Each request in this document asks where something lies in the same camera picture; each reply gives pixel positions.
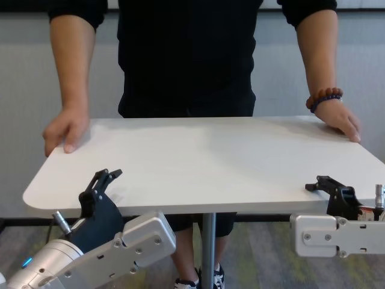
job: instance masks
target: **shoe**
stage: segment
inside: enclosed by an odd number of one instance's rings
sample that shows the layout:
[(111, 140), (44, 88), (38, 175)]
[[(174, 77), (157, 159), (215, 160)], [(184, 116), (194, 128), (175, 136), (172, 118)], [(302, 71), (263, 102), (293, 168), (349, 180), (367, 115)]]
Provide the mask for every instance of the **shoe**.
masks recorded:
[(193, 281), (184, 281), (179, 278), (175, 280), (174, 289), (197, 289)]
[(179, 278), (175, 280), (174, 289), (201, 289), (201, 277), (198, 270), (195, 268), (195, 272), (197, 272), (199, 283), (196, 285), (193, 281), (180, 280)]
[[(201, 268), (199, 268), (198, 276), (199, 276), (199, 284), (201, 284), (202, 283), (202, 270), (201, 270)], [(213, 284), (212, 288), (213, 289), (224, 289), (224, 270), (223, 270), (221, 264), (219, 265), (219, 271), (214, 270), (214, 284)]]
[(219, 265), (219, 271), (214, 271), (214, 289), (224, 289), (224, 271)]

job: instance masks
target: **right hand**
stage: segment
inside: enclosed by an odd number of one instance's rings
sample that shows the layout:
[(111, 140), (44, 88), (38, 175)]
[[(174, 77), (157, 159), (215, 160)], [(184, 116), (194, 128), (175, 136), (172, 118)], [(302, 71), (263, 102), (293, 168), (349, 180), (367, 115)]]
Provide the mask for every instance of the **right hand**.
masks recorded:
[(55, 147), (64, 139), (64, 151), (67, 154), (73, 152), (83, 133), (87, 130), (89, 123), (90, 117), (87, 110), (75, 107), (63, 108), (61, 113), (43, 132), (46, 157), (48, 157)]

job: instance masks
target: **floor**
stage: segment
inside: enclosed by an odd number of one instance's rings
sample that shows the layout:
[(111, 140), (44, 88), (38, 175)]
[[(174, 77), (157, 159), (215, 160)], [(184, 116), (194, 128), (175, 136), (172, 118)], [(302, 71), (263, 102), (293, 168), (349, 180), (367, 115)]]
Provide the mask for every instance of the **floor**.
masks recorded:
[[(0, 235), (0, 272), (10, 277), (45, 243), (47, 227), (6, 228)], [(194, 246), (200, 252), (198, 230)], [(196, 254), (196, 264), (200, 264)], [(226, 289), (383, 289), (385, 256), (299, 258), (291, 251), (288, 223), (237, 223), (222, 266)], [(170, 258), (101, 289), (172, 289), (177, 277)]]

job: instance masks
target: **blue light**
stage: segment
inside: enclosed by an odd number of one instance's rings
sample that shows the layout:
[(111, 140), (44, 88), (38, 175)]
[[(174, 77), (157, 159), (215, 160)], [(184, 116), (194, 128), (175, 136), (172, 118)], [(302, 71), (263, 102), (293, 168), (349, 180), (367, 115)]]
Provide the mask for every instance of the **blue light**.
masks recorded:
[(26, 266), (28, 266), (28, 264), (32, 262), (32, 257), (29, 257), (22, 265), (22, 268), (24, 269)]

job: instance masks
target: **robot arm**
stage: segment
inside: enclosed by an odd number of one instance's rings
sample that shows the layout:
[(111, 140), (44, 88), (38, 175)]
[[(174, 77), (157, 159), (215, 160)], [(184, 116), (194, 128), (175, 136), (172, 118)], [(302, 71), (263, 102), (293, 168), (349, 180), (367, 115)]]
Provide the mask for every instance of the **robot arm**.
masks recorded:
[(376, 186), (376, 207), (365, 207), (354, 189), (328, 176), (307, 184), (309, 191), (329, 195), (327, 215), (293, 214), (290, 218), (294, 251), (299, 256), (347, 257), (350, 254), (385, 253), (384, 187)]
[(162, 213), (148, 213), (123, 224), (104, 193), (120, 173), (97, 172), (79, 196), (81, 218), (69, 228), (56, 212), (63, 237), (49, 242), (7, 287), (0, 278), (0, 289), (94, 289), (171, 255), (175, 236)]

